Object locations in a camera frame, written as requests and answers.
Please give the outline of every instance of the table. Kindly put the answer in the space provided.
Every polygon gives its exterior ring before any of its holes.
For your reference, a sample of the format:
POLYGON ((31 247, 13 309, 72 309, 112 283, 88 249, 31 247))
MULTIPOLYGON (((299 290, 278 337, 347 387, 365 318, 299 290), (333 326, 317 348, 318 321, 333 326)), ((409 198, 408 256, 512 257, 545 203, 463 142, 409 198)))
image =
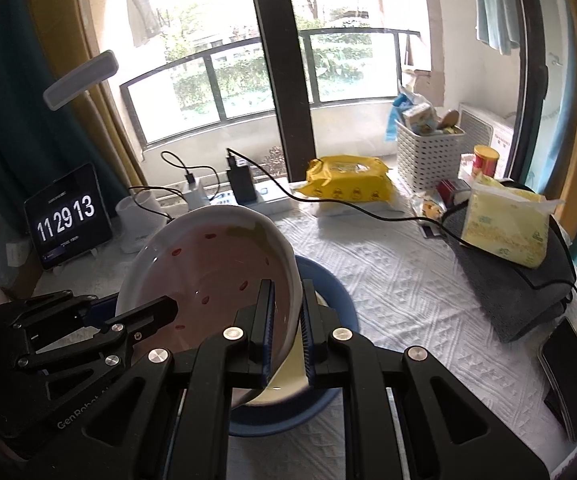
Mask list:
MULTIPOLYGON (((426 240, 414 222, 379 222, 361 214, 315 218, 302 210, 272 217, 297 254, 330 270, 347 288, 360 332, 377 346, 427 348, 509 426, 552 476, 577 452, 544 405, 548 381, 537 348, 556 322, 503 344, 480 309, 451 249, 426 240)), ((70 288, 99 297, 119 290, 135 254, 115 238, 95 260, 83 256, 35 294, 70 288)), ((577 309, 577 297, 569 308, 577 309)), ((91 336, 84 331, 70 341, 91 336)), ((228 478, 344 478, 344 422, 337 397, 319 416, 274 436, 230 438, 228 478)))

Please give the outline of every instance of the red can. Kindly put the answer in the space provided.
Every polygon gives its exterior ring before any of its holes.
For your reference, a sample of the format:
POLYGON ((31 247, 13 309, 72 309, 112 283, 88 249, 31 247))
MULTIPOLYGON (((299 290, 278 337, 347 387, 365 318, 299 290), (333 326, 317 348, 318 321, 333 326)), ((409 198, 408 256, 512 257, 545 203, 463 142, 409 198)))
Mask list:
POLYGON ((497 161, 500 158, 497 150, 492 149, 491 146, 478 144, 473 147, 473 153, 475 153, 475 160, 473 161, 471 175, 477 176, 480 173, 484 173, 486 176, 494 177, 497 161))

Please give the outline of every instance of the yellow wet wipes package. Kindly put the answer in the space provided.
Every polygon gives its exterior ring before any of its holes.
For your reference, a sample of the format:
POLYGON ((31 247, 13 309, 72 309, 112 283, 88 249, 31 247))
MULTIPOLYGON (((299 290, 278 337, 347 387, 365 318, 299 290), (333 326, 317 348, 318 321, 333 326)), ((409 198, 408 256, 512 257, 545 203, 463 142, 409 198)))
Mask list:
POLYGON ((547 255, 549 215, 561 200, 512 187, 480 174, 471 185, 462 240, 534 269, 547 255))
POLYGON ((373 156, 335 155, 311 160, 300 193, 347 202, 388 202, 393 184, 389 167, 373 156))

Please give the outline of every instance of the snack package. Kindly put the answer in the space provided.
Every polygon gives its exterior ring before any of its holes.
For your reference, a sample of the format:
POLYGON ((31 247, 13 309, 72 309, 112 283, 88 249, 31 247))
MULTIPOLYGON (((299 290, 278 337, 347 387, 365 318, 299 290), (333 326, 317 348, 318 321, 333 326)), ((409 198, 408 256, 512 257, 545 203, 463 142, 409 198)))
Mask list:
POLYGON ((435 126, 437 126, 438 123, 435 108, 423 95, 409 92, 407 89, 400 86, 400 93, 393 101, 393 106, 391 107, 391 112, 389 114, 385 140, 397 140, 397 123, 406 124, 404 117, 405 111, 422 104, 425 105, 423 109, 427 110, 427 113, 431 114, 431 118, 428 121, 424 121, 424 129, 426 131, 430 128, 430 133, 435 129, 435 126))
POLYGON ((436 190, 415 193, 411 197, 411 207, 415 216, 424 216, 440 221, 446 212, 446 206, 436 190))
POLYGON ((539 267, 547 255, 549 215, 562 201, 504 187, 484 174, 471 189, 462 240, 505 260, 539 267))
POLYGON ((388 202, 393 184, 389 167, 373 156, 335 155, 315 158, 307 169, 300 193, 346 202, 388 202))
POLYGON ((405 126, 417 135, 433 133, 438 125, 435 108, 430 103, 420 103, 402 112, 405 126))

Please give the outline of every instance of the black cable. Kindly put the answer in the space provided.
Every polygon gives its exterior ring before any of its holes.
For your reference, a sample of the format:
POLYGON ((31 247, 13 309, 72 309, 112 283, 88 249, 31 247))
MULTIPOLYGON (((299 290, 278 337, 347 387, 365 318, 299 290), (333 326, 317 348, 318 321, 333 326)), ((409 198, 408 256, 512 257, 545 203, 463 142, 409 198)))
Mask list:
POLYGON ((186 164, 184 164, 184 162, 182 162, 182 159, 176 155, 173 152, 169 152, 168 150, 164 150, 163 152, 160 153, 160 157, 162 158, 163 161, 166 162, 166 164, 171 164, 171 166, 175 166, 176 168, 182 168, 182 170, 186 171, 186 174, 190 174, 190 171, 188 170, 188 167, 186 166, 186 164), (174 162, 171 162, 170 160, 168 160, 165 155, 171 155, 174 156, 174 158, 180 163, 179 165, 175 164, 174 162))
MULTIPOLYGON (((176 195, 179 196, 182 200, 184 200, 184 202, 186 202, 186 199, 184 198, 184 195, 183 195, 178 189, 175 189, 175 188, 172 188, 172 187, 162 187, 162 186, 130 186, 128 189, 130 189, 130 190, 131 190, 131 189, 140 189, 140 190, 162 189, 162 190, 169 191, 169 192, 171 192, 171 193, 176 194, 176 195)), ((161 212, 161 211, 153 211, 152 209, 149 209, 148 207, 144 207, 143 205, 141 205, 140 203, 138 203, 137 200, 136 200, 136 196, 137 196, 138 194, 139 194, 139 193, 135 193, 134 195, 132 195, 133 202, 135 203, 135 205, 136 205, 137 207, 139 207, 140 209, 143 209, 144 211, 148 211, 149 213, 154 213, 154 214, 159 215, 159 216, 164 216, 164 217, 168 218, 168 222, 172 221, 172 216, 169 215, 168 213, 161 212)))
MULTIPOLYGON (((444 226, 444 224, 442 222, 439 222, 437 220, 434 220, 433 218, 426 218, 426 217, 421 217, 421 216, 409 216, 409 217, 405 217, 405 218, 389 218, 389 217, 385 217, 385 216, 381 216, 381 215, 377 215, 375 213, 371 213, 371 211, 367 211, 364 208, 361 208, 358 205, 355 205, 352 202, 345 202, 344 200, 337 200, 335 198, 302 198, 299 196, 295 196, 293 195, 293 193, 288 192, 286 189, 284 189, 282 186, 280 186, 280 183, 268 172, 266 171, 264 168, 261 167, 261 165, 259 165, 257 162, 255 162, 254 160, 251 160, 250 158, 248 158, 247 156, 242 155, 242 153, 237 153, 235 150, 232 150, 231 148, 227 148, 226 149, 227 152, 229 152, 231 155, 235 155, 238 156, 242 159, 244 159, 246 162, 248 162, 249 164, 254 165, 256 168, 258 168, 259 170, 262 171, 262 173, 264 173, 268 178, 270 178, 273 183, 279 187, 282 192, 289 198, 292 198, 293 200, 296 200, 298 202, 310 202, 310 203, 336 203, 336 204, 344 204, 347 205, 348 207, 352 207, 353 209, 357 209, 357 211, 360 211, 368 216, 370 216, 371 218, 374 218, 376 220, 381 220, 383 222, 408 222, 411 220, 420 220, 420 221, 424 221, 424 222, 428 222, 434 225, 437 225, 437 227, 439 227, 442 231, 444 231, 447 235, 451 236, 452 238, 455 238, 458 242, 460 242, 462 245, 465 245, 466 247, 469 247, 471 249, 474 249, 476 251, 479 251, 481 253, 486 253, 486 254, 491 254, 488 251, 485 251, 479 247, 474 246, 473 244, 470 244, 464 240, 462 240, 462 238, 460 238, 459 236, 457 236, 456 234, 454 234, 453 232, 450 231, 450 229, 446 228, 444 226)), ((532 290, 540 290, 543 289, 547 286, 550 285, 555 285, 555 284, 562 284, 562 285, 568 285, 570 286, 575 293, 577 294, 577 287, 575 286, 574 283, 568 281, 568 280, 562 280, 562 279, 555 279, 555 280, 549 280, 547 282, 544 282, 540 285, 534 285, 530 279, 528 279, 528 277, 526 275, 524 275, 523 272, 521 272, 520 269, 517 269, 515 266, 511 265, 511 268, 517 273, 518 276, 521 277, 521 279, 524 280, 524 282, 532 289, 532 290)))
POLYGON ((185 170, 187 175, 190 174, 189 170, 201 170, 203 168, 205 168, 207 170, 211 170, 215 174, 215 179, 217 180, 217 191, 214 192, 213 196, 208 200, 209 201, 213 200, 219 194, 219 189, 220 189, 220 186, 222 186, 222 183, 219 181, 219 176, 217 174, 216 169, 213 168, 213 166, 187 166, 186 164, 184 164, 182 162, 182 159, 178 155, 175 155, 175 153, 169 152, 168 150, 164 150, 162 153, 160 153, 160 157, 162 158, 163 161, 166 162, 166 164, 170 164, 171 166, 173 166, 175 168, 180 168, 181 170, 185 170), (177 161, 179 162, 179 164, 175 164, 174 162, 171 162, 170 160, 168 160, 164 156, 165 154, 174 156, 177 159, 177 161))

